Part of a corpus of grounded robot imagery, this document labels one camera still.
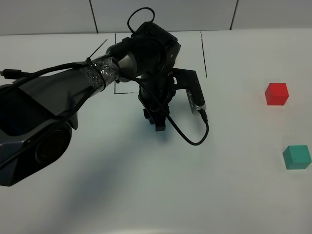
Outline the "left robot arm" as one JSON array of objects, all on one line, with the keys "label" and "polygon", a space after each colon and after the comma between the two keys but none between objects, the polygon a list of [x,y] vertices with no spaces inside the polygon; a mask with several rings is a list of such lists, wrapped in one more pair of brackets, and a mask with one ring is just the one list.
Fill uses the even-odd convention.
[{"label": "left robot arm", "polygon": [[35,73],[5,69],[0,88],[0,183],[12,186],[58,160],[78,127],[87,99],[115,81],[139,79],[147,119],[162,117],[173,92],[169,78],[180,44],[152,22],[110,46],[105,55]]}]

